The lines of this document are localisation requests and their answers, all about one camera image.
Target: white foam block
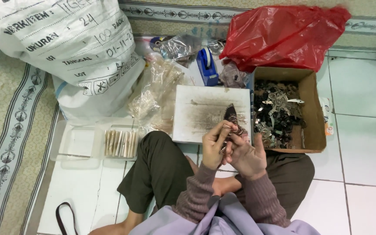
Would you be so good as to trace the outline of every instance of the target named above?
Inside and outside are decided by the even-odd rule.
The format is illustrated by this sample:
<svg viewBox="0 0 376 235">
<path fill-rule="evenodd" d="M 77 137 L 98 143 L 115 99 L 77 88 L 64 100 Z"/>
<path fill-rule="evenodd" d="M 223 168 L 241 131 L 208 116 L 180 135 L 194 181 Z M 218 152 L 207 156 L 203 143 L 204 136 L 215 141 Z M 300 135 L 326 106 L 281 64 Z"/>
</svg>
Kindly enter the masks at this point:
<svg viewBox="0 0 376 235">
<path fill-rule="evenodd" d="M 248 131 L 250 137 L 249 89 L 178 85 L 172 140 L 201 144 L 202 136 L 223 120 L 231 103 L 236 109 L 239 125 Z"/>
</svg>

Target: hand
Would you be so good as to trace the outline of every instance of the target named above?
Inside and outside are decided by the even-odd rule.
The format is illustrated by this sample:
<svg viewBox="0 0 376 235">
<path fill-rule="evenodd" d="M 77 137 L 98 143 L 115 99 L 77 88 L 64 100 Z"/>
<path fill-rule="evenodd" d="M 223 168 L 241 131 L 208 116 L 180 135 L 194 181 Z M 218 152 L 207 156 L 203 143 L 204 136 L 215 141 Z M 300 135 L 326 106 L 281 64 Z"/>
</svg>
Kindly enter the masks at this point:
<svg viewBox="0 0 376 235">
<path fill-rule="evenodd" d="M 233 123 L 223 120 L 203 136 L 203 164 L 206 167 L 215 170 L 222 162 L 223 156 L 220 154 L 220 150 L 233 125 Z"/>
<path fill-rule="evenodd" d="M 227 162 L 247 180 L 255 180 L 264 176 L 267 162 L 262 135 L 260 133 L 255 135 L 255 147 L 245 142 L 240 136 L 231 135 L 230 138 L 233 140 L 231 145 L 233 152 L 229 158 L 226 158 Z"/>
</svg>

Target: blue tape dispenser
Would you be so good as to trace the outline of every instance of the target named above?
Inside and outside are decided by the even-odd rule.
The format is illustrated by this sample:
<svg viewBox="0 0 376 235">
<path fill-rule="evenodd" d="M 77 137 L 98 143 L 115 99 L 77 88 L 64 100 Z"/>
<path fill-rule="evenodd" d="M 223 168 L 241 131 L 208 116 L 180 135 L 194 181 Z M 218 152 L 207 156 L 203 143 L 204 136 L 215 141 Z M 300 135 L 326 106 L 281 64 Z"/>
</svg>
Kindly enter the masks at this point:
<svg viewBox="0 0 376 235">
<path fill-rule="evenodd" d="M 216 65 L 210 50 L 203 48 L 198 52 L 197 64 L 200 69 L 201 77 L 203 78 L 204 85 L 207 87 L 217 86 L 218 73 L 216 71 Z"/>
</svg>

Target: cardboard box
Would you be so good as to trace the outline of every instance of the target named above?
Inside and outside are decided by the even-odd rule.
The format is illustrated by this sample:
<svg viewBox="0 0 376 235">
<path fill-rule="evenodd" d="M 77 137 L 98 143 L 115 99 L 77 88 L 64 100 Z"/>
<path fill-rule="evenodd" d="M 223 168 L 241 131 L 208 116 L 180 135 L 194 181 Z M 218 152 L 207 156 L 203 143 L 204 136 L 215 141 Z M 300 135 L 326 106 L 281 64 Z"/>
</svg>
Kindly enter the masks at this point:
<svg viewBox="0 0 376 235">
<path fill-rule="evenodd" d="M 300 148 L 301 127 L 294 126 L 292 141 L 296 149 L 271 148 L 271 150 L 282 153 L 321 153 L 326 147 L 326 134 L 323 111 L 317 94 L 316 72 L 307 69 L 257 67 L 253 72 L 253 77 L 252 89 L 255 88 L 254 81 L 259 79 L 295 81 L 298 83 L 300 99 L 305 102 L 301 109 L 302 118 L 307 124 L 307 127 L 303 129 L 304 148 Z M 252 122 L 252 130 L 254 130 L 254 123 L 255 120 Z"/>
</svg>

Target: lavender fabric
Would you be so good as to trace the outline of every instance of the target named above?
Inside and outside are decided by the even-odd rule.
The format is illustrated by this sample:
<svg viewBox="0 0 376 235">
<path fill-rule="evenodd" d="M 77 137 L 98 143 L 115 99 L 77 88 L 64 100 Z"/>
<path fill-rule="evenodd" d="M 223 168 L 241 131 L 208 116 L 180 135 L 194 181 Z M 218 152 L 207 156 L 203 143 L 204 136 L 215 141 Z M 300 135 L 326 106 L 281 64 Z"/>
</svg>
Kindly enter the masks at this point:
<svg viewBox="0 0 376 235">
<path fill-rule="evenodd" d="M 283 228 L 257 224 L 233 193 L 214 203 L 206 216 L 195 224 L 165 206 L 135 227 L 129 235 L 320 235 L 308 223 L 295 220 Z"/>
</svg>

